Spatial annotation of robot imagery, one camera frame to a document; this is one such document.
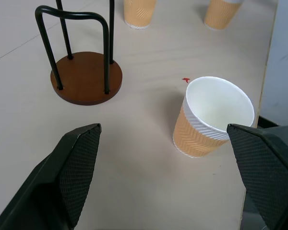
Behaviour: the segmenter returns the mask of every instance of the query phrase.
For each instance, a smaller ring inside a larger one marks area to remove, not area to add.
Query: black metal frame
[[[93,19],[97,20],[102,24],[103,28],[103,42],[104,42],[104,84],[105,84],[105,94],[109,94],[109,64],[113,64],[113,35],[114,35],[114,0],[110,0],[110,30],[108,28],[108,24],[106,20],[97,13],[92,12],[70,12],[63,11],[61,0],[56,0],[58,9],[54,9],[49,6],[39,6],[35,10],[35,18],[37,22],[37,26],[42,37],[47,56],[54,74],[54,77],[57,82],[57,86],[59,90],[63,90],[63,84],[60,79],[59,71],[53,56],[53,52],[50,46],[49,38],[46,32],[43,13],[50,14],[55,17],[60,18],[62,31],[64,35],[65,45],[67,49],[67,57],[69,60],[73,59],[71,45],[68,38],[67,27],[65,23],[65,19],[71,20],[87,20]]]

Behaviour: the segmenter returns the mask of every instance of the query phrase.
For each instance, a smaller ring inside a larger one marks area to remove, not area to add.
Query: wooden base
[[[110,93],[104,94],[104,55],[95,52],[74,53],[57,62],[63,90],[57,88],[53,72],[50,74],[54,91],[64,100],[81,105],[103,103],[120,90],[122,71],[114,62],[109,67]]]

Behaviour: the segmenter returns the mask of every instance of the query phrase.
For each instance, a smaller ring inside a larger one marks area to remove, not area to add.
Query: ripple wall paper cup
[[[234,17],[243,0],[210,0],[204,23],[210,29],[223,30]]]
[[[157,0],[124,0],[125,23],[133,29],[145,29],[154,14]]]
[[[229,140],[228,124],[253,121],[253,105],[239,87],[217,77],[197,78],[187,87],[173,142],[180,152],[202,157]]]

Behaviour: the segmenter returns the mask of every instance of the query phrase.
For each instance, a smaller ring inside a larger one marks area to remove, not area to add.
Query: table
[[[74,105],[55,94],[40,36],[0,58],[0,213],[66,132],[101,123],[76,229],[237,230],[245,188],[230,143],[191,159],[175,149],[172,132],[187,87],[183,78],[229,80],[258,111],[274,12],[254,4],[246,1],[226,31],[214,32],[201,18],[208,2],[158,0],[150,27],[136,31],[125,25],[116,1],[114,59],[123,83],[99,105]],[[108,1],[90,1],[81,11],[108,20]],[[33,11],[20,31],[33,29],[26,28],[29,20]],[[55,23],[48,35],[58,60],[66,50]],[[67,27],[73,52],[102,52],[98,22],[67,21]]]

